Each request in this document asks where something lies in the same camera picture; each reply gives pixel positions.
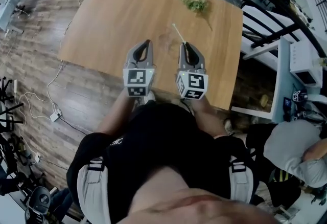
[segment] black cable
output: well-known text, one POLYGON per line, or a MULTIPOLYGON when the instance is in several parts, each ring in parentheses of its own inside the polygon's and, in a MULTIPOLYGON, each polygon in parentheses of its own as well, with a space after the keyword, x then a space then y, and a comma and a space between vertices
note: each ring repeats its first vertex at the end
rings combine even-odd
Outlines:
POLYGON ((188 110, 189 110, 189 112, 193 115, 193 113, 192 113, 192 111, 191 111, 191 109, 190 109, 190 107, 183 101, 183 100, 180 100, 180 102, 181 103, 183 103, 184 104, 184 106, 185 107, 187 107, 188 108, 188 110))
POLYGON ((58 168, 62 168, 62 169, 64 169, 64 170, 68 170, 68 169, 66 169, 66 168, 64 168, 64 167, 61 167, 61 166, 59 166, 59 165, 57 165, 57 164, 55 164, 55 163, 53 163, 53 162, 47 161, 47 160, 45 160, 45 159, 40 158, 40 160, 45 161, 45 162, 48 162, 48 163, 50 163, 50 164, 52 164, 52 165, 55 165, 55 166, 57 166, 58 168))
POLYGON ((66 123, 67 125, 69 125, 70 127, 72 127, 73 129, 75 129, 75 130, 77 130, 77 131, 79 131, 79 132, 81 132, 81 133, 83 133, 84 135, 87 135, 86 133, 84 133, 83 131, 81 131, 81 130, 79 130, 79 129, 77 129, 77 128, 75 128, 75 127, 73 127, 73 126, 71 126, 67 121, 65 121, 65 120, 63 120, 61 117, 59 117, 64 123, 66 123))

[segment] man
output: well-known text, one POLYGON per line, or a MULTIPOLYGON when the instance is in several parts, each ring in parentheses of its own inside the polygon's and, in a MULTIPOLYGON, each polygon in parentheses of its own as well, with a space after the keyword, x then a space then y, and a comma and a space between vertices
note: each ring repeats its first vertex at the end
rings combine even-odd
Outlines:
POLYGON ((255 148, 261 164, 265 164, 260 167, 267 178, 273 169, 269 167, 271 162, 313 188, 327 184, 327 139, 319 136, 320 130, 306 120, 278 125, 255 124, 250 126, 247 135, 235 135, 243 139, 248 148, 255 148))
POLYGON ((132 113, 134 99, 123 90, 76 152, 67 182, 89 221, 277 223, 255 206, 229 200, 231 154, 250 162, 205 97, 191 101, 194 117, 177 105, 157 104, 152 93, 145 103, 132 113))

